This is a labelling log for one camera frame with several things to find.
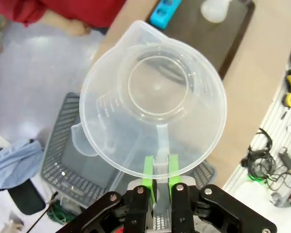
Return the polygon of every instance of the wooden table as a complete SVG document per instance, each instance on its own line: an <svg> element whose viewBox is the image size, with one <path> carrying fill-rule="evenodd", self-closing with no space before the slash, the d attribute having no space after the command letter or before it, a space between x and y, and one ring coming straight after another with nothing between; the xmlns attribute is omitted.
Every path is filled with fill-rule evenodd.
<svg viewBox="0 0 291 233"><path fill-rule="evenodd" d="M254 0L256 9L223 81L227 121L220 142L207 158L223 186L246 155L285 72L291 50L291 0ZM94 57L114 46L130 24L146 20L157 0L127 0Z"/></svg>

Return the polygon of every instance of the light blue cloth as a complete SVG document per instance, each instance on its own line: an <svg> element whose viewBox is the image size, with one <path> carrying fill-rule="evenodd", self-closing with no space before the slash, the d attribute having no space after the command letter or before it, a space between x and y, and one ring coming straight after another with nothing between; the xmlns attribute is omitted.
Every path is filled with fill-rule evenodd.
<svg viewBox="0 0 291 233"><path fill-rule="evenodd" d="M0 151L0 189L12 188L37 174L43 162L40 143L18 140Z"/></svg>

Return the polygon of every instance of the gray plastic basket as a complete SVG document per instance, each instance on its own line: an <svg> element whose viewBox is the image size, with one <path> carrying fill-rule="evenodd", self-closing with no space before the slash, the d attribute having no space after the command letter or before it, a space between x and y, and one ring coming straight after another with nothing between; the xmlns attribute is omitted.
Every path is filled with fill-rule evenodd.
<svg viewBox="0 0 291 233"><path fill-rule="evenodd" d="M66 95L45 149L41 176L60 193L86 208L110 190L124 194L136 177L118 171L100 156L87 157L74 148L70 127L80 122L79 100L79 94ZM186 175L194 177L197 187L202 188L214 179L216 170L204 161ZM154 218L158 229L162 225L170 227L168 219L163 224L159 216Z"/></svg>

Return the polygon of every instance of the red object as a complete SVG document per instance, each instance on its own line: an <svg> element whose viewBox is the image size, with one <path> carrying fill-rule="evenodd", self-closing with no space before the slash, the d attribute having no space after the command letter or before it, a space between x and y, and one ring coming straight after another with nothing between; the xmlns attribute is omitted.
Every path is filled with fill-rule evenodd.
<svg viewBox="0 0 291 233"><path fill-rule="evenodd" d="M110 27L125 0L0 0L0 14L25 25L38 21L46 11L53 10L92 27Z"/></svg>
<svg viewBox="0 0 291 233"><path fill-rule="evenodd" d="M121 229L118 229L115 233L123 233L124 228L122 227Z"/></svg>

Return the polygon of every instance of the black cable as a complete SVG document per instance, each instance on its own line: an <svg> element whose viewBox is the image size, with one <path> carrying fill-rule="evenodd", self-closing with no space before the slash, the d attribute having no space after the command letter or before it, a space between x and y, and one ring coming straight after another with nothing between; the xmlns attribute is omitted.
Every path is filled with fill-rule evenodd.
<svg viewBox="0 0 291 233"><path fill-rule="evenodd" d="M247 157L241 162L241 165L248 169L249 177L254 181L266 180L276 171L276 161L270 154L273 141L264 129L259 128L259 130L257 134L263 134L267 138L266 147L261 150L252 150L249 145Z"/></svg>
<svg viewBox="0 0 291 233"><path fill-rule="evenodd" d="M51 203L52 203L52 201L55 199L55 197L58 195L58 192L55 192L55 193L53 193L53 195L51 196L51 198L50 198L50 201L49 201L49 206L48 206L48 208L43 212L43 214L37 219L37 221L36 222L34 222L34 224L27 230L27 232L26 233L29 233L34 227L35 227L35 225L41 220L41 218L50 210L50 208L51 208Z"/></svg>
<svg viewBox="0 0 291 233"><path fill-rule="evenodd" d="M277 173L281 168L286 166L282 165L277 167L275 159L270 154L270 150L273 146L271 137L262 128L259 128L257 134L263 134L267 138L266 146L261 150L252 150L251 145L249 145L248 154L246 158L241 161L242 167L247 168L250 179L267 184L272 191L277 191L282 185L291 188L286 182L286 178L291 176L288 168L282 173ZM272 184L277 183L281 178L283 181L279 187L272 188Z"/></svg>

